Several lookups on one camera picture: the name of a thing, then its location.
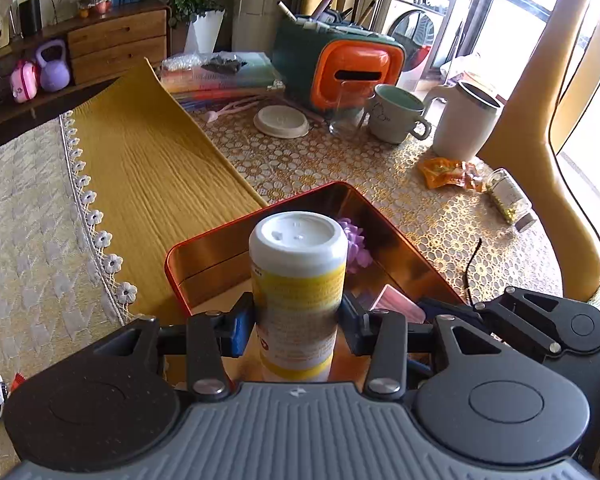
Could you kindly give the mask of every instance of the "purple kettlebell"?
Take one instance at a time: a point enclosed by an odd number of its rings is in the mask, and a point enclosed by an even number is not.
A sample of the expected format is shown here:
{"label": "purple kettlebell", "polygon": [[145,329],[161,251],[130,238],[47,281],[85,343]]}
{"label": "purple kettlebell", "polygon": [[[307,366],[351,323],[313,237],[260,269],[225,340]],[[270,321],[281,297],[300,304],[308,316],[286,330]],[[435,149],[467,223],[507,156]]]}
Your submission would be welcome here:
{"label": "purple kettlebell", "polygon": [[[42,53],[52,46],[62,49],[60,59],[45,61]],[[71,76],[66,64],[66,47],[63,40],[51,40],[40,45],[36,50],[36,60],[40,65],[40,86],[47,92],[57,92],[69,84]]]}

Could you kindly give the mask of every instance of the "pink backpack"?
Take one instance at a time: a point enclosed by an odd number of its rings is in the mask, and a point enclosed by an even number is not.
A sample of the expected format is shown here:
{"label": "pink backpack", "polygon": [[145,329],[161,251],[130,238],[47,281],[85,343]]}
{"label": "pink backpack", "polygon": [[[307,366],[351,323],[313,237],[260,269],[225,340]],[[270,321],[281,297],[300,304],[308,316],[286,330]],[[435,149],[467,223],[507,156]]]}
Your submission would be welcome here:
{"label": "pink backpack", "polygon": [[11,93],[17,103],[33,99],[38,93],[40,69],[30,61],[19,60],[11,73]]}

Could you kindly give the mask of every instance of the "orange plastic wrapper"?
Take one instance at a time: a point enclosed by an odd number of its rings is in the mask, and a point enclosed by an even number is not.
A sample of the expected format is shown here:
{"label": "orange plastic wrapper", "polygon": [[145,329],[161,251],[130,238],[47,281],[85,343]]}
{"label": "orange plastic wrapper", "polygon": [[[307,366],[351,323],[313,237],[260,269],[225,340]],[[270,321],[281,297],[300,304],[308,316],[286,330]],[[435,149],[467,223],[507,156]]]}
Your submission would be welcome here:
{"label": "orange plastic wrapper", "polygon": [[429,189],[453,184],[454,186],[484,191],[484,182],[478,175],[475,164],[463,160],[449,160],[439,156],[423,160],[418,167],[427,181]]}

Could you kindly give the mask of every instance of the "white bottle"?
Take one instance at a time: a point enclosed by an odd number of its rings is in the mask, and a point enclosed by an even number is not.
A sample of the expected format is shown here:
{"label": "white bottle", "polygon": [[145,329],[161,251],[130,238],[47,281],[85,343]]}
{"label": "white bottle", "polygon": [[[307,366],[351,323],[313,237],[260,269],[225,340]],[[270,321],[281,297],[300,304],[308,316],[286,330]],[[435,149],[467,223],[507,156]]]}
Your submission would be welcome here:
{"label": "white bottle", "polygon": [[317,213],[272,215],[251,232],[251,280],[266,381],[327,380],[347,248],[338,223]]}

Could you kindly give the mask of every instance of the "glass jar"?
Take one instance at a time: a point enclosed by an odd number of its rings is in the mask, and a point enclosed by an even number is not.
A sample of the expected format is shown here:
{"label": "glass jar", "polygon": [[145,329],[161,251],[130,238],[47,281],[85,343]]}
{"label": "glass jar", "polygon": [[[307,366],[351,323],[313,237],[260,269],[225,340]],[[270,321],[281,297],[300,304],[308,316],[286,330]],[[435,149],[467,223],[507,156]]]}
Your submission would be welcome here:
{"label": "glass jar", "polygon": [[518,232],[531,227],[538,216],[522,188],[504,168],[494,171],[487,179],[487,192],[507,223]]}

